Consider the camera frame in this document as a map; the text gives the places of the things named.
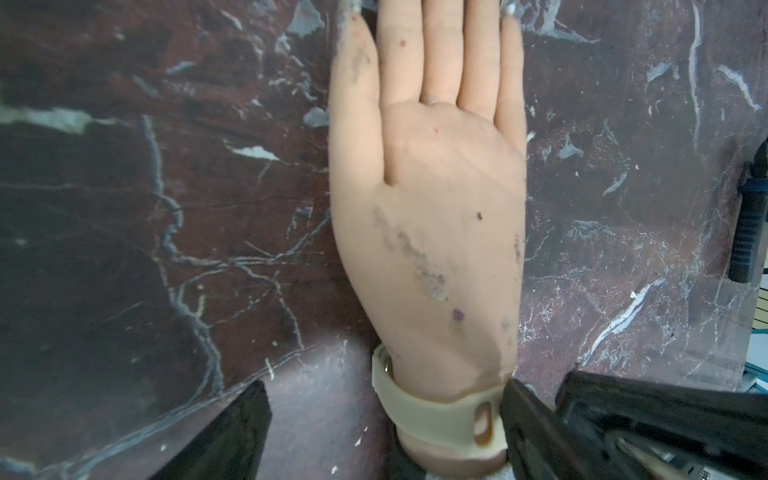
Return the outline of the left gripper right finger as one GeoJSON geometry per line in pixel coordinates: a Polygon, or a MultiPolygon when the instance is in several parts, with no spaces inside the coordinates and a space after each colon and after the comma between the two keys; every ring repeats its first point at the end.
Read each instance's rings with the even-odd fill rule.
{"type": "Polygon", "coordinates": [[[618,470],[518,380],[506,384],[500,415],[516,479],[616,479],[618,470]]]}

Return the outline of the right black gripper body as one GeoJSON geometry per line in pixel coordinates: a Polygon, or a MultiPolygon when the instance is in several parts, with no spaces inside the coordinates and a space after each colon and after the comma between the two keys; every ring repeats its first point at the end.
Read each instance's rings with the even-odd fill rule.
{"type": "Polygon", "coordinates": [[[584,371],[568,373],[556,412],[600,459],[627,479],[651,472],[629,450],[736,479],[767,476],[767,398],[584,371]]]}

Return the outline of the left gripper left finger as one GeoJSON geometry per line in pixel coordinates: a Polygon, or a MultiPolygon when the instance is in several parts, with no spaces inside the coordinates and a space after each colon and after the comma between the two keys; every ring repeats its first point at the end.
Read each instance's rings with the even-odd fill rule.
{"type": "Polygon", "coordinates": [[[260,380],[249,385],[152,480],[254,480],[272,420],[260,380]]]}

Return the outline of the mannequin hand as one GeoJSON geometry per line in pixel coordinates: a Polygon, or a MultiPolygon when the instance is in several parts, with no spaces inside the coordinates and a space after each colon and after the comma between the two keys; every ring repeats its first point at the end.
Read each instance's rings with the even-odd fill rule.
{"type": "Polygon", "coordinates": [[[527,199],[511,1],[357,1],[337,12],[333,232],[396,383],[451,402],[516,364],[527,199]]]}

